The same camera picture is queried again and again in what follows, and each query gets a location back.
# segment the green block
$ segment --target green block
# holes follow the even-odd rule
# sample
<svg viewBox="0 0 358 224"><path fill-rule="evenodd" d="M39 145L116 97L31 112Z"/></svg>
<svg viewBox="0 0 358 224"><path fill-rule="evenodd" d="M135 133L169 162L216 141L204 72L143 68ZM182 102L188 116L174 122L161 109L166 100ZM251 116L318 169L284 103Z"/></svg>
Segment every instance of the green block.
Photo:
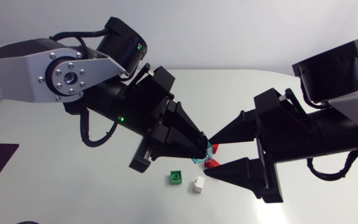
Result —
<svg viewBox="0 0 358 224"><path fill-rule="evenodd" d="M180 170L171 171L171 184L181 184Z"/></svg>

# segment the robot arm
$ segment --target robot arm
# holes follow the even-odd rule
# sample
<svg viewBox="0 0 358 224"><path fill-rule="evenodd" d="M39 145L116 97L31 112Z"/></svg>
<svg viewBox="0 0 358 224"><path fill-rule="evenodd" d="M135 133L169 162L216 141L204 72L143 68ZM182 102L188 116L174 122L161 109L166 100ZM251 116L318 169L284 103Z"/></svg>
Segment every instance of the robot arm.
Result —
<svg viewBox="0 0 358 224"><path fill-rule="evenodd" d="M283 202L276 163L307 159L323 180L344 177L358 157L358 40L293 65L305 101L318 109L306 114L291 89L256 96L255 109L244 112L211 139L211 144L253 141L259 158L243 158L204 173L247 188L267 203ZM337 174L323 174L313 158L351 151Z"/></svg>
<svg viewBox="0 0 358 224"><path fill-rule="evenodd" d="M96 50L83 37L104 36ZM81 47L57 41L77 38ZM81 137L91 147L104 143L117 124L142 135L130 167L144 172L160 156L206 157L208 140L170 93L175 78L163 67L146 64L132 79L147 52L142 37L117 18L97 32L63 32L0 47L0 99L63 103L81 116ZM108 135L92 142L88 109L113 120Z"/></svg>

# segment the red block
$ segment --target red block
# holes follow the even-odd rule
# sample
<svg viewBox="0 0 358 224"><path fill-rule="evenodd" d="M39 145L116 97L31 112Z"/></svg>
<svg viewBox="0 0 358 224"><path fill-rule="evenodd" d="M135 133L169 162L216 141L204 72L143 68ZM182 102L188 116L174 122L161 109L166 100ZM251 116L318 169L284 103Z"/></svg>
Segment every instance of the red block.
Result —
<svg viewBox="0 0 358 224"><path fill-rule="evenodd" d="M212 145L212 153L215 154L216 151L218 150L219 144L213 144Z"/></svg>
<svg viewBox="0 0 358 224"><path fill-rule="evenodd" d="M220 166L220 164L216 160L212 159L210 161L205 161L204 166L207 168L212 168L212 167Z"/></svg>

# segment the transparent blue plastic piece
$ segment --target transparent blue plastic piece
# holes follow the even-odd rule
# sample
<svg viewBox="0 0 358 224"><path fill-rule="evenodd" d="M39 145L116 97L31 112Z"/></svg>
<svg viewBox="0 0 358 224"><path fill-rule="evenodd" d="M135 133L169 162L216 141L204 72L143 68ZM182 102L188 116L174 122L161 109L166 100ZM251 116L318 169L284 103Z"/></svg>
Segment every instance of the transparent blue plastic piece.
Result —
<svg viewBox="0 0 358 224"><path fill-rule="evenodd" d="M208 142L208 148L206 150L206 157L204 159L191 159L195 164L200 162L209 161L212 159L212 145Z"/></svg>

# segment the white block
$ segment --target white block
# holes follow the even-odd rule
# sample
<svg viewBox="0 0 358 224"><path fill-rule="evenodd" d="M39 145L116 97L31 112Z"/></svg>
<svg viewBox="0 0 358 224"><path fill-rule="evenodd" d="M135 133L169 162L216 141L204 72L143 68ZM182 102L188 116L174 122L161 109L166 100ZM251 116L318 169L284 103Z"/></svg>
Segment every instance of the white block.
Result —
<svg viewBox="0 0 358 224"><path fill-rule="evenodd" d="M205 181L204 177L198 176L196 182L194 182L194 191L201 193L201 191L203 190L204 181Z"/></svg>

